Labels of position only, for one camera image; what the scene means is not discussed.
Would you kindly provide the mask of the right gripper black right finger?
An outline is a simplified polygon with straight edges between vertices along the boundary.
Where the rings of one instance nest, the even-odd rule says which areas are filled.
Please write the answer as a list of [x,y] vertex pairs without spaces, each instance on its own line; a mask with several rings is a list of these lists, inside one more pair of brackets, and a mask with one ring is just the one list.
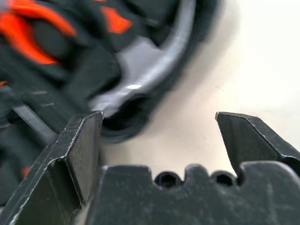
[[254,161],[280,162],[300,175],[300,152],[258,117],[217,112],[219,126],[230,163],[237,175],[241,164]]

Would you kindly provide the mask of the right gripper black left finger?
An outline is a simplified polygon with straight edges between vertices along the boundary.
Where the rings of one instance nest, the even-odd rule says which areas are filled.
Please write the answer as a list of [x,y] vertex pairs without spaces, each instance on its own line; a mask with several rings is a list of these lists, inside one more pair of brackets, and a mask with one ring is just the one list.
[[101,112],[77,116],[44,148],[0,214],[3,225],[68,225],[100,164]]

